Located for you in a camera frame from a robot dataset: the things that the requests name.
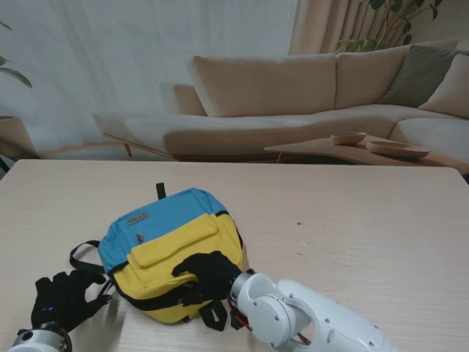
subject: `curtain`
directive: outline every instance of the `curtain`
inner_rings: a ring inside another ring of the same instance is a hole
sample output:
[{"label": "curtain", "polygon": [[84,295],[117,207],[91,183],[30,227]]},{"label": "curtain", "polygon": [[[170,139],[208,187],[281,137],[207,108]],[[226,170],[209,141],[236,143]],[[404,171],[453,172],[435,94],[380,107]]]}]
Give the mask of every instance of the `curtain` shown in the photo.
[{"label": "curtain", "polygon": [[[289,54],[334,53],[339,40],[374,39],[382,33],[384,15],[384,6],[375,11],[367,0],[298,0]],[[402,30],[395,29],[383,42],[400,45]]]},{"label": "curtain", "polygon": [[168,111],[194,55],[287,55],[297,0],[0,0],[0,115],[38,152],[102,142],[96,111]]}]

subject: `black glove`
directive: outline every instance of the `black glove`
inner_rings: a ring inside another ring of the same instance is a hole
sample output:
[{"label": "black glove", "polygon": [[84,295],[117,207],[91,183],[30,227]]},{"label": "black glove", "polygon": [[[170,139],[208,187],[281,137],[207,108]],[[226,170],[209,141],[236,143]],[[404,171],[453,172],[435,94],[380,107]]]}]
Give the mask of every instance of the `black glove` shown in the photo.
[{"label": "black glove", "polygon": [[182,305],[200,304],[205,301],[225,299],[241,270],[220,251],[210,254],[193,254],[182,263],[176,265],[173,276],[183,272],[197,276],[199,284],[187,295],[181,298]]},{"label": "black glove", "polygon": [[101,295],[94,301],[85,300],[89,286],[104,282],[103,275],[84,270],[74,270],[69,276],[65,272],[58,273],[52,282],[48,277],[37,280],[37,297],[31,314],[33,329],[55,321],[60,329],[72,331],[111,299],[109,295]]}]

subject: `table surface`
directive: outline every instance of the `table surface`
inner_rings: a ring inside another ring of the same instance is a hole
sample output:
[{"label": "table surface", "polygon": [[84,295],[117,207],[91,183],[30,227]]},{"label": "table surface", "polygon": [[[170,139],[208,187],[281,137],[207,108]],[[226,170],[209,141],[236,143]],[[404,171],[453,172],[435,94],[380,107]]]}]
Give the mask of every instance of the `table surface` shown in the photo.
[{"label": "table surface", "polygon": [[339,158],[360,165],[382,166],[449,166],[461,175],[469,175],[469,164],[437,153],[430,153],[422,159],[399,159],[371,153],[366,149],[367,142],[386,141],[389,139],[366,136],[354,145],[335,145],[330,138],[313,139],[307,142],[275,145],[264,148],[266,151],[282,154],[322,155]]},{"label": "table surface", "polygon": [[[453,169],[21,161],[0,181],[2,351],[30,327],[34,282],[70,270],[70,250],[154,201],[156,182],[213,193],[249,266],[340,301],[405,351],[468,349],[469,187]],[[120,298],[72,338],[77,352],[271,351],[245,329],[164,325]]]}]

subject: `potted plant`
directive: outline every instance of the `potted plant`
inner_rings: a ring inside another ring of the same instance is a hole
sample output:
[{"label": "potted plant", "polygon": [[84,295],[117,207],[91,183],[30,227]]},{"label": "potted plant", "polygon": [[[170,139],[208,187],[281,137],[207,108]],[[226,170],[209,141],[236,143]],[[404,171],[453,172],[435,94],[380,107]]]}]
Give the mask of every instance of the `potted plant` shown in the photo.
[{"label": "potted plant", "polygon": [[[0,21],[0,27],[12,30],[10,26]],[[12,70],[11,68],[4,67],[8,61],[3,56],[0,56],[0,73],[5,73],[19,80],[24,85],[32,88],[31,82],[20,72]],[[26,131],[23,122],[19,117],[14,116],[0,116],[0,154],[12,160],[19,158],[37,157],[36,150],[34,149],[28,132]],[[5,164],[2,163],[2,169],[5,169]]]},{"label": "potted plant", "polygon": [[399,30],[405,34],[402,45],[407,45],[412,40],[409,31],[412,29],[412,20],[425,11],[432,11],[433,21],[438,16],[437,7],[443,0],[434,0],[426,4],[425,0],[410,0],[404,4],[404,0],[369,0],[369,6],[373,10],[379,10],[385,7],[383,19],[380,23],[380,29],[374,38],[366,39],[343,39],[337,43],[346,43],[336,53],[340,51],[366,52],[387,48],[384,39],[388,34]]}]

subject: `white curtain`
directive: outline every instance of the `white curtain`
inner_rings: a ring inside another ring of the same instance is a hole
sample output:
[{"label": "white curtain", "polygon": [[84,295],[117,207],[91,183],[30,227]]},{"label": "white curtain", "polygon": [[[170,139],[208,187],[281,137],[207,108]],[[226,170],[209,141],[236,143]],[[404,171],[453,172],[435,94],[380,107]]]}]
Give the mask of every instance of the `white curtain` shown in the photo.
[{"label": "white curtain", "polygon": [[39,151],[98,142],[94,111],[168,108],[193,55],[289,52],[297,0],[1,0],[0,115],[21,117]]}]

